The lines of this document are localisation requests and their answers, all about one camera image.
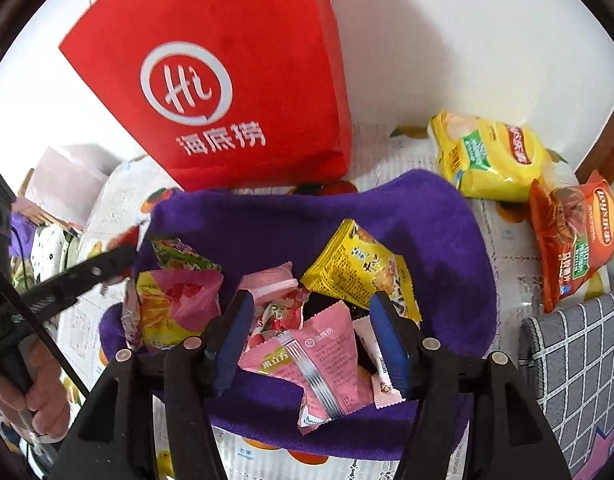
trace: green label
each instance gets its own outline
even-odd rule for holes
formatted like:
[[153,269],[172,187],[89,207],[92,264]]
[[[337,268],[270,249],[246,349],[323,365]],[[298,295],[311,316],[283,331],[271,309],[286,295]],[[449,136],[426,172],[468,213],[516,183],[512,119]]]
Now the green label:
[[574,270],[572,278],[582,278],[589,271],[589,244],[586,240],[576,240],[574,244]]
[[462,142],[467,150],[470,168],[484,171],[491,168],[491,164],[487,160],[487,150],[485,145],[482,143],[482,140],[480,140],[480,133],[478,130],[472,132],[466,137],[463,137]]

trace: red paper bag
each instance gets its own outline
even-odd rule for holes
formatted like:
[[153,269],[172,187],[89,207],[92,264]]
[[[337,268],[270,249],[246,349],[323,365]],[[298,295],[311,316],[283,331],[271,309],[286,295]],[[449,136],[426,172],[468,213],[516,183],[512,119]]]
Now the red paper bag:
[[60,49],[185,190],[347,171],[351,119],[330,0],[98,0]]

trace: green snack package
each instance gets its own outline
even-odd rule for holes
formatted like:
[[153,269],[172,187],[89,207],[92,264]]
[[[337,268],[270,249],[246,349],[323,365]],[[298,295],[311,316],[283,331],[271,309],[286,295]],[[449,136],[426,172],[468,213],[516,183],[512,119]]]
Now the green snack package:
[[178,238],[174,240],[152,240],[153,250],[161,269],[214,269],[222,272],[223,267],[197,254]]

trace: hand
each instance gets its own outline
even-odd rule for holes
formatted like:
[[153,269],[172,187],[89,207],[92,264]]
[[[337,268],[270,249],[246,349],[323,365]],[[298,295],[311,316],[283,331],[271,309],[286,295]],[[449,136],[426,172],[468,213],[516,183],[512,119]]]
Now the hand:
[[19,413],[27,408],[36,412],[32,425],[37,434],[60,438],[67,432],[70,420],[65,388],[60,381],[61,368],[40,341],[32,347],[28,363],[36,370],[36,381],[25,396],[0,375],[0,414],[18,434],[27,438],[28,428]]

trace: red chip bag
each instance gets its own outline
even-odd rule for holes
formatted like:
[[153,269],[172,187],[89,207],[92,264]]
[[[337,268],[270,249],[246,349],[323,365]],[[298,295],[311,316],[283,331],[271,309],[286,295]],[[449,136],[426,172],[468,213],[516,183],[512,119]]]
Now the red chip bag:
[[529,205],[549,313],[614,257],[614,195],[594,171],[586,184],[551,193],[534,180]]
[[185,190],[347,171],[330,0],[97,0],[60,49]]

